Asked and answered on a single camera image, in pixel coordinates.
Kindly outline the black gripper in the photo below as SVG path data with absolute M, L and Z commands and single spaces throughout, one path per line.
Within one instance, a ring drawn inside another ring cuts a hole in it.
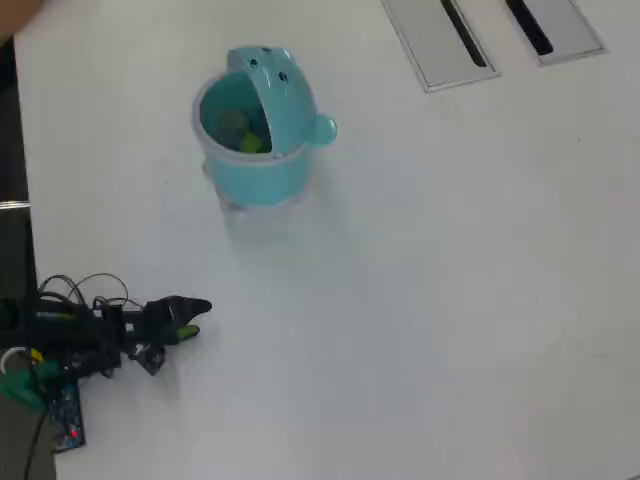
M 195 338 L 198 325 L 189 324 L 196 317 L 210 312 L 210 301 L 184 296 L 170 296 L 150 301 L 140 310 L 124 310 L 123 342 L 126 349 L 136 344 L 173 346 Z M 185 325 L 176 329 L 176 325 Z

